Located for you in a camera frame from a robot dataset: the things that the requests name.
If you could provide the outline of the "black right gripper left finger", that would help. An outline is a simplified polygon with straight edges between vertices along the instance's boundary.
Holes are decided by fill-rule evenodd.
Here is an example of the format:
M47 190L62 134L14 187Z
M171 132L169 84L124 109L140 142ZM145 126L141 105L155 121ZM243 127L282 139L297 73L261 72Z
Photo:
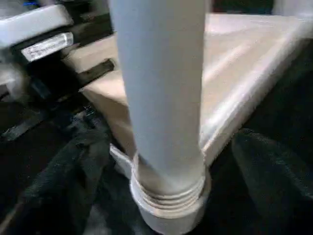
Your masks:
M109 161L111 136L99 130L67 143L19 196L2 235L81 235Z

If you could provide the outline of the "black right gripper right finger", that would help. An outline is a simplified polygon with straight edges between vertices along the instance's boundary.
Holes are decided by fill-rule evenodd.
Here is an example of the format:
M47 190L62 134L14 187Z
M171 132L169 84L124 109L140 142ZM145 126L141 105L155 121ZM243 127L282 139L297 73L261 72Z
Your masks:
M231 149L261 219L262 235L313 233L313 169L281 143L251 129Z

